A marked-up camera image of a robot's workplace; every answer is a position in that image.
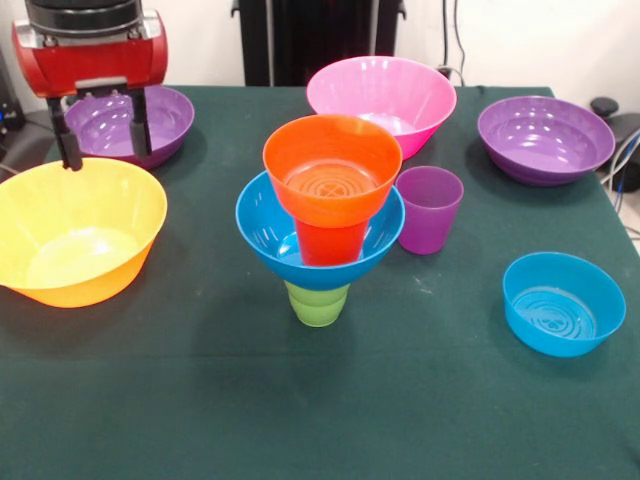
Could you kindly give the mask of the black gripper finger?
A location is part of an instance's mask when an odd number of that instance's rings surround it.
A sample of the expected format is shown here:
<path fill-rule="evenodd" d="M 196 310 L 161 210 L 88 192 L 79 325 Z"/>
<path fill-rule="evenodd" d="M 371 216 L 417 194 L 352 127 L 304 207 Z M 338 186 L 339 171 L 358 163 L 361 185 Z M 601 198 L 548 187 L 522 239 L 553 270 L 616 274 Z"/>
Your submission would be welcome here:
<path fill-rule="evenodd" d="M 129 123 L 133 150 L 137 157 L 148 157 L 152 153 L 152 145 L 145 92 L 143 89 L 130 89 L 128 96 L 133 108 L 133 117 Z"/>
<path fill-rule="evenodd" d="M 81 170 L 83 167 L 81 149 L 75 133 L 66 123 L 61 98 L 47 98 L 46 103 L 63 167 L 72 171 Z"/>

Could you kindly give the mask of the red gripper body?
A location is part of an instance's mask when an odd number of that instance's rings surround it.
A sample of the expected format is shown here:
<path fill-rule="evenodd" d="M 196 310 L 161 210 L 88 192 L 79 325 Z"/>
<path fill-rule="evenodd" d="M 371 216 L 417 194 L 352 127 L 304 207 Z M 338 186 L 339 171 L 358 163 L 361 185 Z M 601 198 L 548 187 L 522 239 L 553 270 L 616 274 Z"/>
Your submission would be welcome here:
<path fill-rule="evenodd" d="M 153 9 L 144 11 L 134 29 L 106 37 L 47 41 L 27 20 L 15 21 L 11 35 L 22 74 L 40 98 L 107 85 L 141 88 L 162 83 L 166 75 L 166 30 Z"/>

